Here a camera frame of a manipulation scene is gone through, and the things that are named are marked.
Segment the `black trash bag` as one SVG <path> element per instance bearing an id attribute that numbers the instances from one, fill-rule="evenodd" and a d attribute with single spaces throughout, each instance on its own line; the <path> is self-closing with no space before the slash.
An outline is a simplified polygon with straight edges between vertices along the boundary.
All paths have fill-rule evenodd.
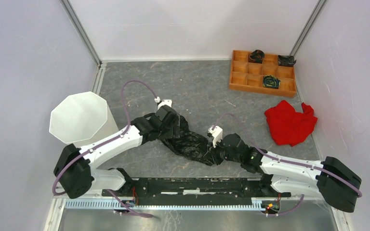
<path id="1" fill-rule="evenodd" d="M 184 116 L 181 115 L 179 119 L 179 137 L 159 138 L 159 140 L 178 156 L 208 166 L 219 165 L 222 161 L 218 159 L 208 139 L 191 131 Z"/>

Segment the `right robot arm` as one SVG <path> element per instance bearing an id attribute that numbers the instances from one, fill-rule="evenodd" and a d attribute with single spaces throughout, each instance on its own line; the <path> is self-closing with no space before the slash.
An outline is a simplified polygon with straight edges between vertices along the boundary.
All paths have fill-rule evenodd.
<path id="1" fill-rule="evenodd" d="M 260 173 L 259 191 L 264 196 L 289 193 L 321 198 L 330 206 L 353 213 L 361 197 L 361 178 L 335 157 L 325 160 L 300 160 L 265 149 L 248 146 L 234 133 L 208 135 L 212 151 L 219 160 L 239 163 L 251 173 Z"/>

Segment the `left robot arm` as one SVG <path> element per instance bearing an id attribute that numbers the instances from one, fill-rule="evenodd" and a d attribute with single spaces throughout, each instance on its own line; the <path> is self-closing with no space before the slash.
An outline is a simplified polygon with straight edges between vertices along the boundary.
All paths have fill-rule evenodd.
<path id="1" fill-rule="evenodd" d="M 91 191 L 113 190 L 120 196 L 132 191 L 132 183 L 123 170 L 99 169 L 100 165 L 129 149 L 149 141 L 179 137 L 180 115 L 168 105 L 155 113 L 138 117 L 124 129 L 95 143 L 63 148 L 53 170 L 54 195 L 79 198 Z"/>

